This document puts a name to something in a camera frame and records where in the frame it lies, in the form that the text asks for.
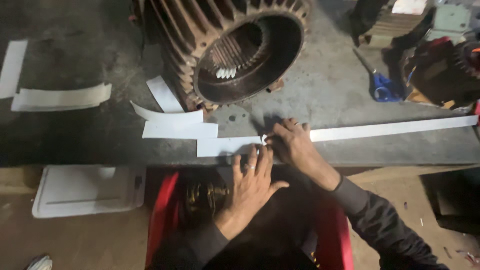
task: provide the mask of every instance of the dark sleeve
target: dark sleeve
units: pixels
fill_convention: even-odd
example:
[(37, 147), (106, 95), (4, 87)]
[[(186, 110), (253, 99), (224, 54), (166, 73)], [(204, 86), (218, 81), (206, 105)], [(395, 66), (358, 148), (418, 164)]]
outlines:
[(380, 254), (382, 269), (448, 269), (437, 263), (432, 249), (399, 217), (386, 199), (343, 178), (332, 192), (352, 228)]
[(162, 243), (148, 269), (201, 269), (227, 244), (214, 223), (186, 233), (175, 232)]

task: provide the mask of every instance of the metal workbench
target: metal workbench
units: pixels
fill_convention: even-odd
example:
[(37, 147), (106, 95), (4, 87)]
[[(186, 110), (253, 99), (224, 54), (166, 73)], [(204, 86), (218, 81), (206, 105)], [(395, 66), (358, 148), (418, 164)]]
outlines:
[[(296, 117), (314, 129), (458, 116), (414, 103), (378, 103), (369, 77), (351, 50), (345, 12), (354, 1), (314, 1), (304, 49), (285, 74), (285, 87), (219, 108), (207, 122), (219, 137), (261, 133), (278, 117)], [(0, 165), (156, 164), (213, 165), (228, 158), (196, 158), (194, 140), (142, 139), (144, 120), (129, 100), (159, 110), (146, 80), (162, 64), (128, 21), (129, 0), (8, 1), (0, 10), (0, 51), (8, 40), (28, 38), (20, 87), (78, 89), (113, 84), (98, 108), (42, 113), (10, 111), (0, 100)], [(380, 55), (368, 53), (373, 61)], [(337, 166), (467, 164), (480, 162), (473, 128), (330, 141), (317, 144)]]

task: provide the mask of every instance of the forearm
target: forearm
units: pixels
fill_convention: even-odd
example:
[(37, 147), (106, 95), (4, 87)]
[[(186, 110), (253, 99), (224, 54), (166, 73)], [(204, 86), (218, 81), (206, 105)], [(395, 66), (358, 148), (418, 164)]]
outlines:
[(386, 199), (361, 189), (347, 178), (331, 194), (344, 208), (353, 230), (380, 254), (383, 268), (430, 265), (444, 269), (437, 265), (431, 248), (403, 223)]

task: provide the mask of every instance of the curved paper strip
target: curved paper strip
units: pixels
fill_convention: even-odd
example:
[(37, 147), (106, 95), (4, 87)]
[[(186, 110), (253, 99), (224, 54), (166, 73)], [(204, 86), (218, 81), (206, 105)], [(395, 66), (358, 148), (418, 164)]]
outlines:
[(204, 122), (204, 112), (202, 110), (184, 113), (162, 113), (144, 109), (132, 101), (130, 101), (130, 103), (138, 115), (143, 117), (145, 120), (156, 122), (159, 125), (165, 124), (184, 126)]
[(21, 107), (71, 107), (100, 104), (110, 98), (112, 84), (78, 90), (20, 89), (13, 97), (12, 110)]

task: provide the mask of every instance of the concrete floor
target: concrete floor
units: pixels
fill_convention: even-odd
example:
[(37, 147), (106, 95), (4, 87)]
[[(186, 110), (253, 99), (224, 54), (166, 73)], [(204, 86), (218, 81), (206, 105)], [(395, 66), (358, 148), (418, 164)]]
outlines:
[[(419, 177), (363, 183), (389, 199), (405, 223), (423, 237), (440, 262), (452, 270), (471, 269), (455, 250), (479, 252), (476, 239), (438, 226)], [(144, 268), (149, 210), (38, 220), (31, 215), (33, 194), (0, 196), (2, 270), (21, 270), (47, 252), (55, 269), (141, 270)], [(378, 269), (377, 253), (351, 231), (356, 270)], [(452, 256), (448, 258), (446, 247)]]

